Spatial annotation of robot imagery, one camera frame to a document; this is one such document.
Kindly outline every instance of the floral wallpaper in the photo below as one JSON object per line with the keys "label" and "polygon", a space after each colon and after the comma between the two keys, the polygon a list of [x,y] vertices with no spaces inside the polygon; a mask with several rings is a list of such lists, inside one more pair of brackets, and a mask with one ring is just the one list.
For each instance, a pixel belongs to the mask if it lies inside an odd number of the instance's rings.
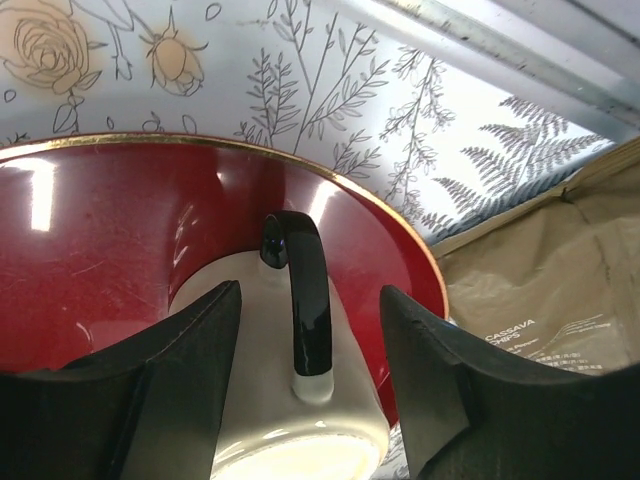
{"label": "floral wallpaper", "polygon": [[[319,0],[0,1],[0,142],[186,132],[314,160],[429,242],[608,141]],[[376,474],[408,478],[402,441]]]}

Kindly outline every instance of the bowl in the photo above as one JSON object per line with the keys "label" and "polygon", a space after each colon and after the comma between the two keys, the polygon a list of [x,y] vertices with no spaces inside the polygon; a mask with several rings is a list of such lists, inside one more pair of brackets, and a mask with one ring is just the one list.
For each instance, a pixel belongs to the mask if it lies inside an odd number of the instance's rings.
{"label": "bowl", "polygon": [[448,315],[418,234],[373,194],[288,154],[198,136],[74,136],[0,150],[0,188],[5,372],[60,368],[165,318],[194,272],[258,249],[280,209],[316,222],[391,424],[381,287]]}

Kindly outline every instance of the metal shelf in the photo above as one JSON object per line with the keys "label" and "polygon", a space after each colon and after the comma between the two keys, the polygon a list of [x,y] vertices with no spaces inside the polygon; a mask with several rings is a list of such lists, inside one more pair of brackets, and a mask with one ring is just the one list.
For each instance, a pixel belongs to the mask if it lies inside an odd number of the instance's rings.
{"label": "metal shelf", "polygon": [[615,142],[640,135],[640,3],[334,0],[362,22]]}

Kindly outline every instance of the paper bag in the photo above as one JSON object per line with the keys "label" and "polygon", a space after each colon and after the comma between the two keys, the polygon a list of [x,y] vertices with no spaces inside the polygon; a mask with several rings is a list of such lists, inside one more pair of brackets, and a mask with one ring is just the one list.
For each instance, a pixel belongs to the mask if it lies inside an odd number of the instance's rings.
{"label": "paper bag", "polygon": [[640,361],[640,140],[433,250],[470,333],[586,374]]}

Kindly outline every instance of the black mug handle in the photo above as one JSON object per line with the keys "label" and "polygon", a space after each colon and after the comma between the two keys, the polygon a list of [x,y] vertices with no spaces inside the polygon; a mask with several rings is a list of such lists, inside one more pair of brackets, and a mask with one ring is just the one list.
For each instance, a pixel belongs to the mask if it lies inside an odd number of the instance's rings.
{"label": "black mug handle", "polygon": [[271,268],[289,265],[293,311],[293,389],[304,400],[333,392],[331,305],[327,263],[309,215],[279,211],[267,216],[260,258]]}

